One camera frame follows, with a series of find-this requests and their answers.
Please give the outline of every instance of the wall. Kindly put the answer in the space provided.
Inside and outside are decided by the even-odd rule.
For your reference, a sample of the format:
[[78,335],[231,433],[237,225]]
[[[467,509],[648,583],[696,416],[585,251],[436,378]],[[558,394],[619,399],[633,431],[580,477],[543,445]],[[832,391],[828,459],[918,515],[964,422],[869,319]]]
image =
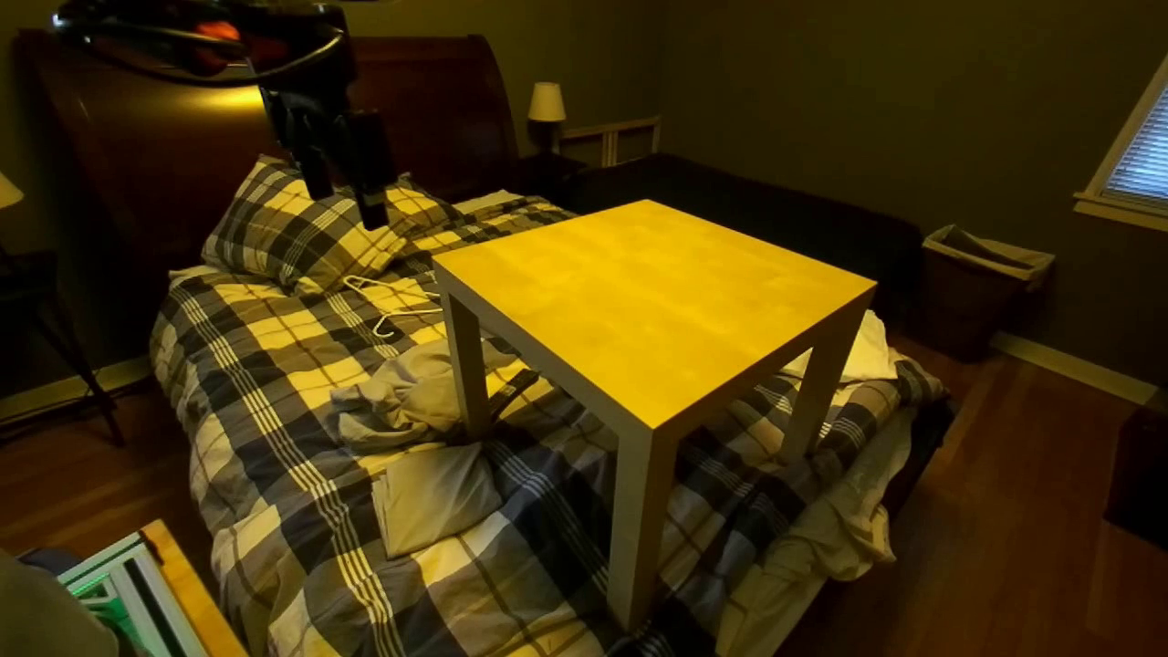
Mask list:
[[666,150],[1058,254],[1021,330],[1168,378],[1168,238],[1069,211],[1168,52],[1160,0],[673,0]]
[[[656,106],[656,19],[666,0],[385,0],[350,5],[359,38],[462,38],[484,32],[503,69],[514,128],[521,130],[527,92],[537,78],[565,83],[571,118],[580,124],[644,118]],[[57,0],[0,5],[0,40],[43,24]],[[117,280],[99,260],[94,241],[78,217],[80,185],[57,156],[58,142],[19,99],[10,46],[0,54],[0,167],[25,191],[25,204],[0,217],[0,243],[10,251],[58,248],[64,291],[92,361],[145,355],[133,305],[121,305]],[[0,394],[67,375],[53,352],[25,330],[0,321]]]

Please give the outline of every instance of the baseboard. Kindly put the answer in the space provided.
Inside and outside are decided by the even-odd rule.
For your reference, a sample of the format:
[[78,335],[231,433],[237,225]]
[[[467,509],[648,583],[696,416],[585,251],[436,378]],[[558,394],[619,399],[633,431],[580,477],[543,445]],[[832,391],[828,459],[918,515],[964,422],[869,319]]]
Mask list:
[[[139,383],[145,375],[149,375],[149,361],[145,358],[130,358],[130,361],[114,361],[114,365],[94,370],[94,378],[106,391],[133,388],[133,383]],[[88,388],[83,388],[80,375],[7,394],[7,399],[0,399],[0,422],[19,422],[19,420],[42,416],[42,412],[57,412],[57,408],[78,406],[78,399],[83,399],[83,394],[88,394]]]
[[1014,333],[998,333],[998,335],[995,335],[995,346],[998,346],[1001,355],[1012,355],[1012,358],[1020,358],[1020,361],[1051,370],[1051,372],[1058,372],[1058,375],[1065,375],[1065,378],[1079,378],[1079,383],[1083,383],[1083,388],[1105,391],[1105,394],[1124,399],[1124,403],[1132,403],[1132,406],[1147,406],[1147,403],[1159,394],[1159,383],[1124,375],[1124,372],[1117,372],[1117,370],[1083,361],[1083,358],[1079,358],[1079,355],[1055,352],[1055,346],[1047,346],[1047,344],[1035,344],[1035,341],[1014,335]]

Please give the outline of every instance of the wooden table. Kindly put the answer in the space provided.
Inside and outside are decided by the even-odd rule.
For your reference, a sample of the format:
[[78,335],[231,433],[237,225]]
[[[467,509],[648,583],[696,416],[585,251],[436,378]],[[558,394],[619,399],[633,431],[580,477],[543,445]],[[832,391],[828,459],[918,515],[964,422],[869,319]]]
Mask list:
[[800,459],[878,287],[656,200],[457,248],[436,271],[473,438],[490,433],[479,325],[620,433],[606,594],[623,629],[656,594],[682,433],[813,346],[785,443]]
[[144,538],[154,546],[158,568],[170,580],[173,594],[178,597],[194,636],[205,641],[213,657],[246,657],[246,647],[231,630],[227,616],[218,614],[215,597],[207,594],[205,580],[185,562],[183,546],[175,544],[166,522],[144,526]]

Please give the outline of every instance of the lamp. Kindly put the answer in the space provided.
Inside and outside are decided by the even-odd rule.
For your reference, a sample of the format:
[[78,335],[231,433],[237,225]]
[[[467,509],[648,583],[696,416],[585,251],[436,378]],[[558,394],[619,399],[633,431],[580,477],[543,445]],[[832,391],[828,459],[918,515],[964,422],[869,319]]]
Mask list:
[[558,128],[571,122],[558,80],[533,83],[533,106],[527,111],[527,122],[542,156],[558,156]]
[[19,204],[25,192],[0,172],[0,209]]

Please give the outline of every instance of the yellow tabletop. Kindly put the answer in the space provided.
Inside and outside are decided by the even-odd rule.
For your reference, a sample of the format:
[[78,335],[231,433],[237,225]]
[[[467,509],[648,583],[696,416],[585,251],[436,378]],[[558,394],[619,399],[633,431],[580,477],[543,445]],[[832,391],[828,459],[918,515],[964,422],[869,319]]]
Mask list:
[[869,279],[656,200],[457,248],[440,268],[648,431],[872,291]]

